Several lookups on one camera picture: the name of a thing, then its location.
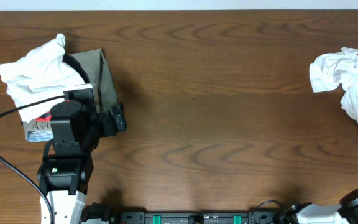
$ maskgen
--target white wall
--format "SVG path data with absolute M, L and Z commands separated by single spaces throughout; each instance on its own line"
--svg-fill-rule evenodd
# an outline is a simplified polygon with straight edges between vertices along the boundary
M 0 11 L 358 9 L 358 0 L 0 0 Z

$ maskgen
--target table surface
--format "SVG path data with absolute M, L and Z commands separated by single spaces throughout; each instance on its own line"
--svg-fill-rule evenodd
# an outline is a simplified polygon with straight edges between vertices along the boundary
M 308 68 L 358 49 L 358 11 L 0 12 L 0 64 L 66 35 L 102 48 L 128 130 L 93 153 L 87 204 L 117 210 L 246 210 L 264 200 L 337 204 L 358 187 L 358 124 L 343 91 Z M 0 113 L 14 107 L 0 79 Z M 36 179 L 43 143 L 19 115 L 0 153 Z M 39 195 L 0 163 L 0 223 L 39 223 Z

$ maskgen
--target black cable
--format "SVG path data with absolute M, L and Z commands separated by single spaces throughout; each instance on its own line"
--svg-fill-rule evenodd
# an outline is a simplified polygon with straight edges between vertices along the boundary
M 259 224 L 259 223 L 256 222 L 256 219 L 255 219 L 255 216 L 254 216 L 254 210 L 256 208 L 260 208 L 261 206 L 266 205 L 268 203 L 276 203 L 278 206 L 280 206 L 281 210 L 283 210 L 283 208 L 284 208 L 283 204 L 281 204 L 278 200 L 267 200 L 267 201 L 264 201 L 264 202 L 260 203 L 258 206 L 256 206 L 254 209 L 251 210 L 252 215 L 250 215 L 250 217 L 251 217 L 251 219 L 254 220 L 255 224 Z
M 3 112 L 0 114 L 0 118 L 2 118 L 3 116 L 5 115 L 8 115 L 10 113 L 13 113 L 15 111 L 18 111 L 18 110 L 21 110 L 21 109 L 24 109 L 24 108 L 28 108 L 30 106 L 34 106 L 34 105 L 38 105 L 40 103 L 45 103 L 45 102 L 48 102 L 48 101 L 51 101 L 51 100 L 56 100 L 56 99 L 59 99 L 59 98 L 64 98 L 65 96 L 55 96 L 55 97 L 51 97 L 49 99 L 46 99 L 46 100 L 41 100 L 41 101 L 38 101 L 38 102 L 35 102 L 35 103 L 30 103 L 28 105 L 24 105 L 24 106 L 20 106 L 18 108 L 14 108 L 14 109 L 11 109 L 9 111 L 6 111 L 6 112 Z M 12 165 L 11 163 L 9 163 L 7 160 L 5 160 L 2 156 L 0 156 L 0 161 L 7 165 L 9 168 L 11 168 L 14 172 L 16 172 L 17 174 L 19 174 L 21 177 L 23 177 L 26 181 L 28 181 L 28 183 L 33 186 L 33 188 L 38 191 L 38 193 L 41 195 L 41 197 L 45 200 L 45 203 L 47 204 L 47 207 L 48 207 L 48 210 L 49 210 L 49 215 L 50 215 L 50 223 L 51 224 L 54 224 L 55 223 L 55 216 L 53 215 L 53 211 L 52 211 L 52 206 L 49 202 L 49 200 L 46 198 L 46 196 L 41 192 L 41 189 L 37 186 L 36 183 L 34 183 L 30 177 L 26 176 L 23 172 L 21 172 L 18 168 L 16 168 L 14 165 Z

